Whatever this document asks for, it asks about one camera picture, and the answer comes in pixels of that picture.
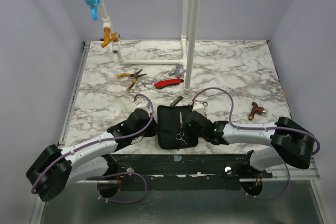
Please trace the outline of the silver thinning scissors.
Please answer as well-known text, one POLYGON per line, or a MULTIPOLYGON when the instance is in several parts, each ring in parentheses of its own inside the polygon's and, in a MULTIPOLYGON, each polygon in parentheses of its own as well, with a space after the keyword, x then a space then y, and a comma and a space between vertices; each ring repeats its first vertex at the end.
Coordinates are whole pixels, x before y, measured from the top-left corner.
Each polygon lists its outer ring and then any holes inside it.
POLYGON ((203 105, 203 114, 206 116, 207 115, 207 106, 208 106, 208 103, 206 101, 202 102, 202 105, 203 105))

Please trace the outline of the black fabric tool case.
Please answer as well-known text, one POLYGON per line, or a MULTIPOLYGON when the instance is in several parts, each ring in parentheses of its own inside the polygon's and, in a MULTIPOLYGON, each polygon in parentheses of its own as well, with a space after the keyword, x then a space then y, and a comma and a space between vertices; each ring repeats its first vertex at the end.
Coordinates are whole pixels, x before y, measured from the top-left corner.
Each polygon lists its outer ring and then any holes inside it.
POLYGON ((177 150, 184 148, 196 147, 198 145, 198 137, 191 136, 186 133, 186 116, 191 113, 190 106, 164 106, 157 107, 157 124, 159 131, 157 133, 158 144, 163 150, 177 150), (182 112, 184 122, 184 139, 187 144, 175 139, 176 134, 180 129, 179 112, 182 112))

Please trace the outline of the silver hair scissors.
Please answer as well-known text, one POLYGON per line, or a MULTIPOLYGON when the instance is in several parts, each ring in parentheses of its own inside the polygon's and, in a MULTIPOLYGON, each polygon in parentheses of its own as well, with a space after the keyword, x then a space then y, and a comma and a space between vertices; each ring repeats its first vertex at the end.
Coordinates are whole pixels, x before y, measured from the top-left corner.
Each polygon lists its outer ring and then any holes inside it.
POLYGON ((175 139, 177 141, 182 142, 184 145, 187 144, 186 140, 184 139, 184 122, 183 122, 183 115, 182 112, 179 112, 179 120, 180 120, 180 129, 179 132, 176 134, 175 139))

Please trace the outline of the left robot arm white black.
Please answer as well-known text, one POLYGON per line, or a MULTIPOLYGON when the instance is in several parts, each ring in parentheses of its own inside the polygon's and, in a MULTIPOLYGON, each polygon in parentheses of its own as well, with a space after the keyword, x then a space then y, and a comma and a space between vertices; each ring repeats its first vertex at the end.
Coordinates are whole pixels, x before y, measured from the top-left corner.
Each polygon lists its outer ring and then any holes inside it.
POLYGON ((111 154, 128 147, 140 136, 154 134, 153 114, 135 109, 125 121, 91 140, 63 148, 49 145, 26 172, 31 193, 47 202, 80 180, 99 176, 112 179, 117 170, 111 163, 111 154))

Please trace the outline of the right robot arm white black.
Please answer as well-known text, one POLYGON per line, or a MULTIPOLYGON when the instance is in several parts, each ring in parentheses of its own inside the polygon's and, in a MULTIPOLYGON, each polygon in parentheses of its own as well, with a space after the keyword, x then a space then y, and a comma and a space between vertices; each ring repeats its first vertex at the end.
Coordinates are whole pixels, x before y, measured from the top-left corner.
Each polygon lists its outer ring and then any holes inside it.
POLYGON ((313 155, 314 136, 287 117, 266 124, 211 122, 192 111, 184 119, 185 130, 213 145, 263 145, 262 150, 249 151, 242 163, 234 168, 239 178, 254 178, 269 167, 290 165, 308 169, 313 155))

